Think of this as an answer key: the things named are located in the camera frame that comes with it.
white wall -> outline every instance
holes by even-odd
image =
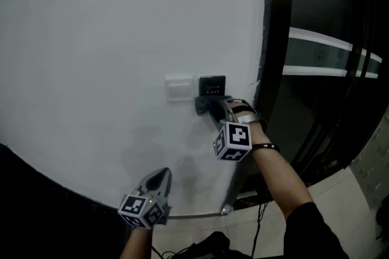
[[[224,74],[252,100],[262,22],[263,0],[0,0],[0,142],[111,206],[168,166],[172,215],[217,212],[234,166],[164,76]]]

black cable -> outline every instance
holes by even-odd
[[[171,253],[174,254],[174,255],[176,254],[175,252],[172,252],[172,251],[170,251],[170,250],[168,250],[167,252],[171,252]],[[164,253],[162,254],[162,258],[164,257],[164,255],[165,255],[167,252],[164,252]],[[173,255],[173,256],[174,256],[174,255]]]
[[[160,253],[158,253],[158,251],[153,247],[153,245],[151,245],[151,249],[158,255],[159,258],[164,259],[163,256],[161,256]]]
[[[260,204],[260,207],[258,209],[258,226],[256,227],[256,234],[254,238],[254,243],[253,243],[253,250],[251,251],[251,258],[254,258],[254,252],[255,252],[255,246],[256,246],[256,239],[258,238],[258,234],[260,232],[261,228],[261,220],[263,218],[263,214],[265,212],[265,208],[268,205],[269,202],[266,202],[265,205],[263,206],[263,209],[261,210],[262,204]]]
[[[158,255],[158,257],[161,258],[161,259],[164,259],[164,255],[165,255],[167,252],[171,252],[172,254],[174,254],[174,255],[170,255],[170,256],[167,258],[167,259],[171,259],[171,258],[174,258],[175,255],[181,254],[182,252],[186,251],[188,248],[189,248],[189,247],[184,248],[184,249],[180,250],[178,253],[175,253],[175,252],[172,252],[172,251],[168,250],[168,251],[164,252],[164,253],[161,255],[160,253],[158,253],[158,251],[157,251],[153,246],[151,246],[151,249],[152,249],[152,250]]]

tiled floor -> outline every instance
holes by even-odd
[[[363,193],[351,170],[341,170],[309,188],[318,209],[338,236],[350,259],[374,259],[384,249],[376,240],[375,210],[369,210]],[[177,252],[198,243],[213,231],[222,231],[230,239],[230,248],[251,255],[256,232],[258,207],[237,210],[225,217],[169,220],[156,226],[153,246],[160,252]],[[255,258],[283,254],[285,220],[278,206],[271,202],[261,221]]]

floor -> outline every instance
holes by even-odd
[[[350,164],[369,206],[389,193],[389,108],[360,154]]]
[[[55,254],[57,259],[120,256],[126,227],[116,209],[62,187],[1,144],[0,160],[2,214],[6,215],[1,230],[7,232],[2,235],[3,254],[9,258]]]
[[[350,259],[374,259],[388,247],[380,240],[375,210],[366,199],[349,168],[309,187],[324,220],[338,236]],[[222,231],[230,239],[230,248],[251,255],[256,232],[258,207],[237,210],[224,217],[169,220],[167,226],[156,226],[153,246],[160,252],[178,252],[198,243],[214,231]],[[271,202],[261,221],[255,258],[283,254],[285,220],[278,206]]]

